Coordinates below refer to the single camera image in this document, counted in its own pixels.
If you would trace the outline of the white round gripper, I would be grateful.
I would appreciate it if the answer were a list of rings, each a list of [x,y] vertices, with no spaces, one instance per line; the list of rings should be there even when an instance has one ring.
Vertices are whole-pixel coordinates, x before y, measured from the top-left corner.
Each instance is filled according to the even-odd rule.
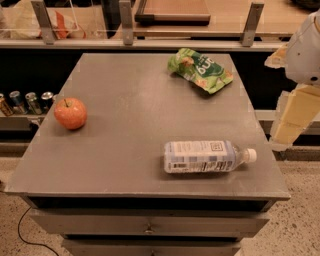
[[[289,43],[268,56],[264,65],[285,67],[286,76],[299,83],[281,93],[271,126],[271,149],[285,151],[320,113],[320,9],[308,15]]]

